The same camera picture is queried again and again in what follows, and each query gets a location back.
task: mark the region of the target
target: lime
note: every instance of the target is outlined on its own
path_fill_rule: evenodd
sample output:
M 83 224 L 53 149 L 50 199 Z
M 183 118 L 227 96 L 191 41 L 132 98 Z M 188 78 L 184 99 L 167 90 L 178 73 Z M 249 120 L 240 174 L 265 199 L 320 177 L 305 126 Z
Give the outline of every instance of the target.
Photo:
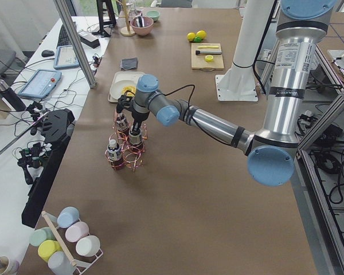
M 201 39 L 199 36 L 196 36 L 196 37 L 194 38 L 194 42 L 195 42 L 195 43 L 200 43 L 201 40 L 202 40 L 202 39 Z
M 195 33 L 187 34 L 187 40 L 189 40 L 190 42 L 194 41 L 194 38 L 195 38 Z
M 196 33 L 196 36 L 199 36 L 201 38 L 201 40 L 203 40 L 205 37 L 206 37 L 206 31 L 204 30 L 199 30 L 197 33 Z

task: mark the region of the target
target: yellow cup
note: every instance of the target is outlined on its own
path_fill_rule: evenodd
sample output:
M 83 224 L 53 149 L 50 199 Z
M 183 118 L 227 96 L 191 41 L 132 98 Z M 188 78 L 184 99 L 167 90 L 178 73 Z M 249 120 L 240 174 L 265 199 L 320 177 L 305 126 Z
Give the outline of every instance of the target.
M 48 262 L 53 253 L 62 251 L 59 242 L 48 239 L 40 244 L 38 247 L 38 255 L 45 261 Z

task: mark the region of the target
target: cutting board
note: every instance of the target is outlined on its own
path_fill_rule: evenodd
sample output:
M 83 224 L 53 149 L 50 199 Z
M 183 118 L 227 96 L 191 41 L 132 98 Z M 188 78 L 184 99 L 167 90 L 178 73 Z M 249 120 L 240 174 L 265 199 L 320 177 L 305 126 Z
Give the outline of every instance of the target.
M 217 49 L 213 48 L 199 48 L 199 46 L 218 46 Z M 208 50 L 210 52 L 222 51 L 220 43 L 191 43 L 191 68 L 193 70 L 223 70 L 223 56 L 213 55 L 214 60 L 212 62 L 206 62 L 204 60 L 205 56 L 197 56 L 195 54 L 196 50 Z

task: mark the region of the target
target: pink cup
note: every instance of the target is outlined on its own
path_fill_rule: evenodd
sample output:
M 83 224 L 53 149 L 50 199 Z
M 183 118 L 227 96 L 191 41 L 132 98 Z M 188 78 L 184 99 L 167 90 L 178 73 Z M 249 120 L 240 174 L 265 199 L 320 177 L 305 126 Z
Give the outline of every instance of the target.
M 89 234 L 89 227 L 85 222 L 76 222 L 65 232 L 65 238 L 69 242 L 77 242 Z

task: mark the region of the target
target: blue tablet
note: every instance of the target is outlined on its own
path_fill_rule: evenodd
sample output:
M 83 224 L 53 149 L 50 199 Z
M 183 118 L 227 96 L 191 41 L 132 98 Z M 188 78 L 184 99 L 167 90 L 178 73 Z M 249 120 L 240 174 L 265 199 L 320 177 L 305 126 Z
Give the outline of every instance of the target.
M 67 45 L 57 47 L 53 68 L 61 70 L 76 67 L 79 67 L 79 62 L 76 58 L 73 46 Z
M 27 99 L 44 99 L 60 81 L 61 72 L 58 70 L 37 70 L 24 85 L 18 96 Z

